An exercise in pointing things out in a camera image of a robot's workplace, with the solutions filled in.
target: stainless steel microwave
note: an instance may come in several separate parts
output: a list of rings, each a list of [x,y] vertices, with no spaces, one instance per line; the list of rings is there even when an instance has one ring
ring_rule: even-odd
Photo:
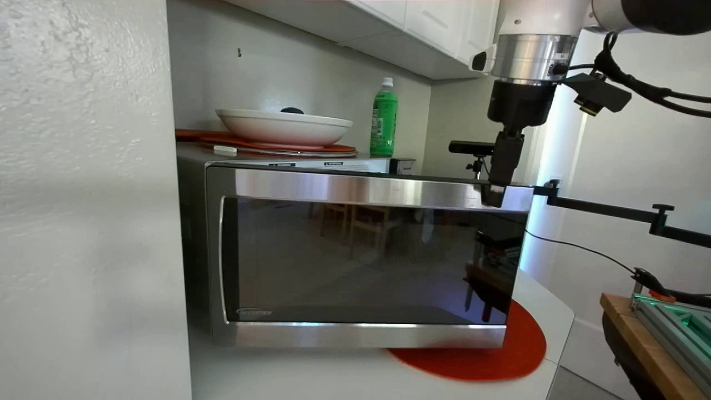
[[[500,348],[534,192],[179,147],[188,322],[237,348]]]

